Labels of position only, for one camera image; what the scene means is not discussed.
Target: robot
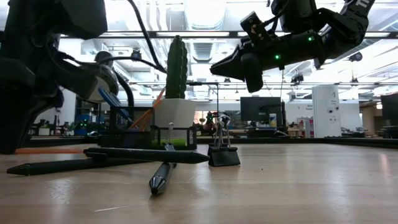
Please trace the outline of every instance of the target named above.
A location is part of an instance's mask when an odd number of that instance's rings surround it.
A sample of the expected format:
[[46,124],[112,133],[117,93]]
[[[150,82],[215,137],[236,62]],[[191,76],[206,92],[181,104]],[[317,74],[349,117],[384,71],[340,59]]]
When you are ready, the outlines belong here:
[[[314,59],[317,69],[358,46],[368,28],[368,13],[375,0],[346,0],[340,13],[317,9],[315,0],[274,0],[274,18],[261,22],[255,12],[241,21],[248,34],[234,52],[211,66],[214,75],[246,82],[250,93],[263,86],[262,71]],[[275,35],[277,21],[290,34]],[[273,23],[271,29],[265,27]],[[328,27],[320,34],[325,25]]]
[[[362,42],[373,3],[350,0],[338,14],[317,9],[315,0],[274,0],[271,9],[275,17],[261,22],[253,12],[244,18],[241,26],[248,36],[241,39],[232,55],[210,70],[246,82],[252,93],[262,88],[263,70],[283,69],[312,58],[320,67],[326,59]],[[278,19],[283,31],[290,34],[275,35]],[[266,30],[271,23],[272,29]],[[319,34],[325,25],[329,27]],[[0,32],[0,153],[12,154],[23,146],[41,112],[62,107],[60,87],[94,102],[102,101],[100,87],[118,94],[111,64],[79,62],[58,51],[61,34],[88,40],[107,30],[104,0],[9,1],[6,27]]]

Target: white plant pot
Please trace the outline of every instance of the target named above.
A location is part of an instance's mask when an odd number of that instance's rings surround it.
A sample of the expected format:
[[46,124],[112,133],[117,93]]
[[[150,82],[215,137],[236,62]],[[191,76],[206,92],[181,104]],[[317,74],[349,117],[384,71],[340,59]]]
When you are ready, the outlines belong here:
[[39,136],[49,136],[50,128],[39,128]]
[[195,117],[196,103],[186,99],[163,99],[155,109],[155,125],[167,128],[170,122],[175,128],[189,128]]

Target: green cactus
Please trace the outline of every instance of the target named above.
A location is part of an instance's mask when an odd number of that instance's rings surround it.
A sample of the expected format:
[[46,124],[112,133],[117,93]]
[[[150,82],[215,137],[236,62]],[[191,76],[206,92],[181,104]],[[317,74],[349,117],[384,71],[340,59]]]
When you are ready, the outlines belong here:
[[167,56],[166,99],[185,98],[187,89],[188,57],[182,38],[177,35]]

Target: fluorescent light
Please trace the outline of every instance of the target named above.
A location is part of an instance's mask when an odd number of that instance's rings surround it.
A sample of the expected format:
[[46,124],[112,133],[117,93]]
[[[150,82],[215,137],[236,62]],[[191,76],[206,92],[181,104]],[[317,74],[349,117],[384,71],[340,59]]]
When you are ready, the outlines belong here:
[[143,37],[144,34],[142,32],[105,32],[100,35],[101,37]]
[[184,40],[185,43],[210,43],[210,44],[226,44],[226,40],[215,40],[215,39],[188,39],[188,40]]
[[166,82],[132,82],[136,85],[166,85]]
[[390,35],[389,32],[367,32],[365,34],[365,38],[367,37],[388,37]]
[[[290,33],[285,33],[285,32],[275,32],[276,35],[282,36],[282,35],[287,35]],[[238,32],[238,37],[244,37],[245,35],[248,35],[246,32]]]
[[229,32],[218,32],[218,31],[190,31],[190,32],[156,32],[158,37],[174,37],[180,35],[181,37],[227,37]]

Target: wooden table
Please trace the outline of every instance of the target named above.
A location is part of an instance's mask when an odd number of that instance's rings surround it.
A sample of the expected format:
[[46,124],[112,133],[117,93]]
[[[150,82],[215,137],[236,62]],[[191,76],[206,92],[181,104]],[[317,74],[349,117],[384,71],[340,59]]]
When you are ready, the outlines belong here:
[[158,198],[148,181],[159,162],[19,177],[5,170],[82,155],[0,156],[0,223],[398,223],[395,150],[247,144],[238,152],[241,166],[179,164]]

